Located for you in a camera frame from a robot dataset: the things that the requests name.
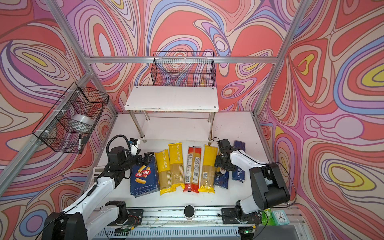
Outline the blue clear spaghetti bag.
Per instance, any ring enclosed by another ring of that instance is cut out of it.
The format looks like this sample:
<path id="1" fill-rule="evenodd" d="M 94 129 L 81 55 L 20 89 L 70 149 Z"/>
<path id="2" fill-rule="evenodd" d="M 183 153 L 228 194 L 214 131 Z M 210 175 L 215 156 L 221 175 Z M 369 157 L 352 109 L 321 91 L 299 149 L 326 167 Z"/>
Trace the blue clear spaghetti bag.
<path id="1" fill-rule="evenodd" d="M 214 186 L 221 187 L 223 189 L 228 189 L 229 185 L 229 172 L 224 169 L 217 167 L 214 178 Z"/>

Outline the blue Barilla rigatoni box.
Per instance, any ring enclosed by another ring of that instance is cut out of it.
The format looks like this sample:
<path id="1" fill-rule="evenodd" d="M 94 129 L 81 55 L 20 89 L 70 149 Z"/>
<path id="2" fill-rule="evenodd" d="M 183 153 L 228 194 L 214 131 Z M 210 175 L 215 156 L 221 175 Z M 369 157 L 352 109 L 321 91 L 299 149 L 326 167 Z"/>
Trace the blue Barilla rigatoni box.
<path id="1" fill-rule="evenodd" d="M 130 193 L 135 198 L 158 192 L 159 173 L 155 156 L 152 156 L 148 165 L 132 168 Z"/>

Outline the blue Barilla spaghetti box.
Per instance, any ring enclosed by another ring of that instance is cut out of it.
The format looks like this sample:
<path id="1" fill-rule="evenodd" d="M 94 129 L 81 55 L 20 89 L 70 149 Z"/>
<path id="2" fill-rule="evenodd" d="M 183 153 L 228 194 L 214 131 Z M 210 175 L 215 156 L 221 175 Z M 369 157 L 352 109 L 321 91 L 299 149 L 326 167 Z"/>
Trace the blue Barilla spaghetti box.
<path id="1" fill-rule="evenodd" d="M 239 150 L 244 151 L 246 148 L 246 143 L 241 141 L 234 141 L 234 147 L 236 147 Z M 245 171 L 241 168 L 241 165 L 239 166 L 239 161 L 236 162 L 235 170 L 232 173 L 232 180 L 244 183 L 245 182 Z"/>

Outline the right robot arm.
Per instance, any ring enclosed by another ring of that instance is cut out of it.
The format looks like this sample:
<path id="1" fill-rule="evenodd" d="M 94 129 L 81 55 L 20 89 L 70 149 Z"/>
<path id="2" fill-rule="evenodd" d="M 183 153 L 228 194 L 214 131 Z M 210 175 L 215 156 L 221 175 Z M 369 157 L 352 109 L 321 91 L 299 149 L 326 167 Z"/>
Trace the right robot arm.
<path id="1" fill-rule="evenodd" d="M 251 181 L 251 194 L 236 202 L 232 214 L 222 209 L 224 220 L 234 218 L 240 223 L 253 222 L 259 212 L 290 201 L 291 195 L 277 163 L 258 161 L 232 146 L 228 139 L 219 140 L 218 147 L 215 166 L 227 171 L 239 167 L 249 173 Z"/>

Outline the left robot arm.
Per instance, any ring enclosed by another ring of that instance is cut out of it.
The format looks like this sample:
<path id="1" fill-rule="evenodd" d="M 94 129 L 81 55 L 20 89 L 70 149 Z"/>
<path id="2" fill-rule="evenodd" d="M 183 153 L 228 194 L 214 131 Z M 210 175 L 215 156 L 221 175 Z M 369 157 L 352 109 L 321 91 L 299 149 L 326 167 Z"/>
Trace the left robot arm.
<path id="1" fill-rule="evenodd" d="M 94 210 L 126 179 L 126 172 L 134 166 L 149 164 L 153 152 L 141 155 L 139 140 L 116 135 L 106 146 L 108 162 L 94 184 L 79 199 L 58 213 L 51 213 L 38 234 L 42 240 L 91 240 L 109 224 L 123 226 L 129 223 L 126 202 L 108 201 L 97 213 Z"/>

